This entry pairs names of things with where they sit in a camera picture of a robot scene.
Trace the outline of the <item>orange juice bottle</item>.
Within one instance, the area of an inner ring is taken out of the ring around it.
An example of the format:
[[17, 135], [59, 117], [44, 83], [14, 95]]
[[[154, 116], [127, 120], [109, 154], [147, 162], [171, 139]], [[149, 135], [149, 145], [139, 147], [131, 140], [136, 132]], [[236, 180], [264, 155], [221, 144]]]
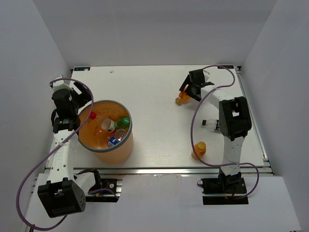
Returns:
[[184, 103], [186, 103], [186, 102], [189, 101], [189, 99], [190, 99], [190, 96], [188, 96], [188, 95], [186, 94], [186, 92], [185, 92], [186, 89], [187, 89], [187, 87], [185, 87], [184, 90], [181, 91], [181, 92], [179, 93], [178, 97], [175, 99], [176, 104], [179, 105], [179, 106], [182, 105], [182, 104], [184, 104]]
[[196, 157], [194, 151], [196, 152], [197, 156], [200, 159], [203, 159], [203, 157], [204, 157], [204, 155], [206, 154], [206, 151], [207, 151], [206, 144], [204, 142], [198, 142], [197, 144], [195, 144], [194, 149], [191, 152], [191, 157], [196, 160], [197, 157]]

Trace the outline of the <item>clear bottle red cap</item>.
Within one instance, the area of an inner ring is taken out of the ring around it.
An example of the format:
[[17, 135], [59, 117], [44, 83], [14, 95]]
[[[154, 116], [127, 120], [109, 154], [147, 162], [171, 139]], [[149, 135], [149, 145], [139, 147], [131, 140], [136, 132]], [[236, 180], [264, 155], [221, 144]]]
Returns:
[[108, 116], [100, 113], [91, 112], [89, 119], [94, 122], [101, 130], [108, 133], [113, 133], [116, 131], [114, 121]]

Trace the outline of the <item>clear bottle black cap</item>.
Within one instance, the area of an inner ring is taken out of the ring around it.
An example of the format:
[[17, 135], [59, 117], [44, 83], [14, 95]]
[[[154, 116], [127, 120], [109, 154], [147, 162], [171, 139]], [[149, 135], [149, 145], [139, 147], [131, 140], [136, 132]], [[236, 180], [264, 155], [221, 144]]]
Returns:
[[217, 119], [202, 120], [202, 125], [210, 132], [217, 132], [220, 130], [220, 122]]

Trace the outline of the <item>green plastic bottle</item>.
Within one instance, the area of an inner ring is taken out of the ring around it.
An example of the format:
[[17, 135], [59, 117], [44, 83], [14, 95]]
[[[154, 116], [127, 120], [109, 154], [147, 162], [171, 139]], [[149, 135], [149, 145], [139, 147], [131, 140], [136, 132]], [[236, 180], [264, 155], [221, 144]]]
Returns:
[[130, 118], [121, 116], [114, 122], [114, 126], [116, 129], [126, 129], [130, 126]]

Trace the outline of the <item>clear bottle blue label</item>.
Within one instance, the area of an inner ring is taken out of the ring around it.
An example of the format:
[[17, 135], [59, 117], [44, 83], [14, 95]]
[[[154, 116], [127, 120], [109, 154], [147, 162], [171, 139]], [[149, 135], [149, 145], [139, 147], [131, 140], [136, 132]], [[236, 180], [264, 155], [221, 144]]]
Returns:
[[125, 129], [117, 129], [115, 131], [114, 137], [118, 142], [120, 142], [125, 138], [126, 134], [127, 131]]

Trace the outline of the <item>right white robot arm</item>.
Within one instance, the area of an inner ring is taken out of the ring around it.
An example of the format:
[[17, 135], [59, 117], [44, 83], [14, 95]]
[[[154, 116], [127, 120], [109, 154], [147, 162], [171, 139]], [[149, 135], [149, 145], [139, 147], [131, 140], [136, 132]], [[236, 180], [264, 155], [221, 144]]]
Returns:
[[190, 71], [179, 91], [199, 101], [199, 105], [207, 100], [219, 110], [219, 129], [224, 137], [224, 151], [222, 164], [218, 166], [218, 188], [228, 193], [241, 180], [241, 150], [252, 128], [252, 121], [245, 97], [233, 97], [221, 90], [224, 86], [215, 87], [207, 79], [203, 69]]

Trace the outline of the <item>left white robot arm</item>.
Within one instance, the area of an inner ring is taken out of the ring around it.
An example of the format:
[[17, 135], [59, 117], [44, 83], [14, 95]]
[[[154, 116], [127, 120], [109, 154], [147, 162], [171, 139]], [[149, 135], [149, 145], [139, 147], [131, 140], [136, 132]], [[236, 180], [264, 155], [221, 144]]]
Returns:
[[78, 111], [92, 100], [89, 90], [82, 84], [74, 85], [80, 93], [62, 78], [51, 84], [52, 100], [56, 106], [52, 113], [56, 151], [52, 155], [46, 184], [38, 187], [38, 197], [50, 218], [83, 212], [87, 194], [96, 193], [102, 187], [96, 169], [73, 173], [73, 143], [66, 137], [78, 137], [77, 129], [81, 125]]

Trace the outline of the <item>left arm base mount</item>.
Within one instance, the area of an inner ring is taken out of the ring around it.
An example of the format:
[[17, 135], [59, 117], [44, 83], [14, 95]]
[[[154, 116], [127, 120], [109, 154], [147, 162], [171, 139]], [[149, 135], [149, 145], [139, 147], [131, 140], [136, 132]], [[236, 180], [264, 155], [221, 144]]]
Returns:
[[95, 168], [74, 174], [75, 183], [84, 191], [87, 203], [116, 203], [120, 197], [119, 180], [102, 178]]

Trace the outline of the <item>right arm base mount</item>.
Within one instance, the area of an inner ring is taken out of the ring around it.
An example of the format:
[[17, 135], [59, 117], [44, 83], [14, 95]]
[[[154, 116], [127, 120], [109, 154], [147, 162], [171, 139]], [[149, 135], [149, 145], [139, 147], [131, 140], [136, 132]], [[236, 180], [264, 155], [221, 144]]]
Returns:
[[202, 188], [204, 205], [247, 205], [248, 197], [244, 178], [224, 190], [217, 178], [204, 178], [197, 181], [197, 186]]

